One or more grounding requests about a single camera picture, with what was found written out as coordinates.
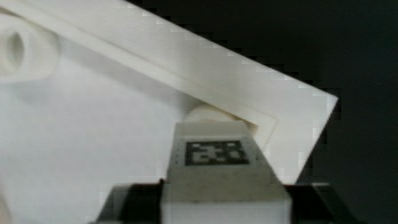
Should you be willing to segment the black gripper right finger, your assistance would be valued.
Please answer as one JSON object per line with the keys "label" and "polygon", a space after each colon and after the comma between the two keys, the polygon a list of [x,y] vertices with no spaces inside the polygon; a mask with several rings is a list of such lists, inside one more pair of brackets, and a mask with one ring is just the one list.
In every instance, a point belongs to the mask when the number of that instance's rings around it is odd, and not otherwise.
{"label": "black gripper right finger", "polygon": [[349,224],[351,213],[326,183],[285,185],[291,196],[291,224]]}

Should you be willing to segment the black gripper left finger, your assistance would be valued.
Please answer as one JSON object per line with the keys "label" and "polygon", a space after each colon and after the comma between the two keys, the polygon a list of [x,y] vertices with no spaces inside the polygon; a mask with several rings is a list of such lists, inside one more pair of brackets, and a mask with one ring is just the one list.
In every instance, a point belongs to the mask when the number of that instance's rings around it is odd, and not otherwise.
{"label": "black gripper left finger", "polygon": [[161,192],[163,180],[115,186],[88,224],[161,224]]}

